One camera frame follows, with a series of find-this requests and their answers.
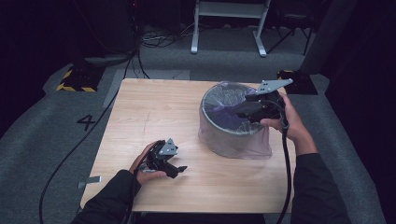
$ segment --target black sleeve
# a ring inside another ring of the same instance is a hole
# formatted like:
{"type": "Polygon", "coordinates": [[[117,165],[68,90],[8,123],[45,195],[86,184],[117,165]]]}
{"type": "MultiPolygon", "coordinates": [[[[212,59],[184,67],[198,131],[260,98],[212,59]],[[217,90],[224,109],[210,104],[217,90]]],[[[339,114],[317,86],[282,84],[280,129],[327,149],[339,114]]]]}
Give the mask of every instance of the black sleeve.
{"type": "Polygon", "coordinates": [[[96,196],[87,201],[72,223],[120,224],[129,204],[134,202],[131,194],[135,196],[140,187],[129,171],[119,171],[96,196]]]}
{"type": "Polygon", "coordinates": [[[332,173],[318,153],[296,158],[291,223],[351,223],[332,173]]]}

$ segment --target black jacket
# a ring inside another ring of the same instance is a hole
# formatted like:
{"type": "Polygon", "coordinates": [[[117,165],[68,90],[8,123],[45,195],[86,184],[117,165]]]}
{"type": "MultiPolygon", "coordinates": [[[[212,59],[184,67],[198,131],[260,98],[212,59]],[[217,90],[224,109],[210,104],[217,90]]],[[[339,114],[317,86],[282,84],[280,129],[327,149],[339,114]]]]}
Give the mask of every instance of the black jacket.
{"type": "MultiPolygon", "coordinates": [[[[129,204],[133,203],[132,194],[136,195],[140,187],[140,184],[129,171],[119,171],[96,196],[87,201],[82,212],[75,217],[72,223],[120,224],[129,204]]],[[[296,158],[292,205],[291,223],[351,223],[346,205],[334,183],[332,174],[318,153],[305,154],[296,158]]],[[[218,221],[208,221],[207,223],[230,223],[230,220],[241,220],[241,218],[242,223],[247,223],[248,218],[260,222],[257,215],[246,214],[172,214],[172,216],[158,214],[158,217],[161,218],[155,218],[155,214],[153,215],[154,219],[160,220],[161,223],[177,223],[176,219],[180,219],[180,223],[192,223],[195,218],[200,218],[201,222],[210,219],[218,221]]],[[[147,223],[155,223],[152,221],[153,215],[148,218],[147,223]]]]}

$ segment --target table top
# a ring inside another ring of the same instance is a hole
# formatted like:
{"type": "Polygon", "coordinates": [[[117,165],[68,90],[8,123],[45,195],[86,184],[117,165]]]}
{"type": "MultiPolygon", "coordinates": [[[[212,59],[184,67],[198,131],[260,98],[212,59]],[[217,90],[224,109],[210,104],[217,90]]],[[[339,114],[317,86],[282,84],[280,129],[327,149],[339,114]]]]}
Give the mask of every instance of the table top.
{"type": "MultiPolygon", "coordinates": [[[[100,175],[102,182],[87,185],[81,207],[118,170],[129,169],[146,145],[173,138],[178,154],[169,162],[176,167],[187,165],[187,170],[175,179],[145,184],[134,199],[134,211],[280,213],[287,192],[281,133],[270,129],[273,157],[269,160],[224,158],[198,139],[200,103],[216,84],[124,79],[90,175],[100,175]]],[[[293,171],[295,152],[290,140],[288,148],[293,171]]]]}

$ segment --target white metal frame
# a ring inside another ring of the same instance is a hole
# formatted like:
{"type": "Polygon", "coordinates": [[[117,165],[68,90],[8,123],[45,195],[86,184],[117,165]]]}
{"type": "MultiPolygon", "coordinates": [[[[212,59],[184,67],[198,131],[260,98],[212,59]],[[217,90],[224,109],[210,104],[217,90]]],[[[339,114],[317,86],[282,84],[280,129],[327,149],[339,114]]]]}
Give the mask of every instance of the white metal frame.
{"type": "Polygon", "coordinates": [[[261,33],[270,3],[271,0],[265,0],[264,4],[222,3],[196,0],[191,53],[196,54],[198,52],[198,23],[200,16],[239,17],[260,19],[257,31],[253,31],[253,37],[260,55],[265,57],[267,53],[262,44],[261,33]]]}

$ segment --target black chair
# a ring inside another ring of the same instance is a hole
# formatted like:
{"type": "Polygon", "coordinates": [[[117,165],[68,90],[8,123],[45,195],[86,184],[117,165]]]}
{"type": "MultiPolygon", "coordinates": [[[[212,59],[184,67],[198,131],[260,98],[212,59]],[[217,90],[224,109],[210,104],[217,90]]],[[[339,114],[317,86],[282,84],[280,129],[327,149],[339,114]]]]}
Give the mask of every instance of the black chair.
{"type": "Polygon", "coordinates": [[[269,21],[270,26],[275,27],[279,33],[281,39],[274,44],[267,53],[270,53],[280,43],[282,43],[289,35],[294,34],[296,29],[301,29],[306,37],[306,43],[303,55],[305,56],[306,50],[308,49],[309,41],[311,39],[312,32],[318,28],[320,23],[319,18],[322,18],[324,13],[323,8],[327,6],[329,0],[323,0],[318,6],[312,10],[310,6],[301,1],[293,0],[274,0],[270,6],[269,21]],[[282,36],[279,32],[280,27],[289,28],[290,31],[282,36]]]}

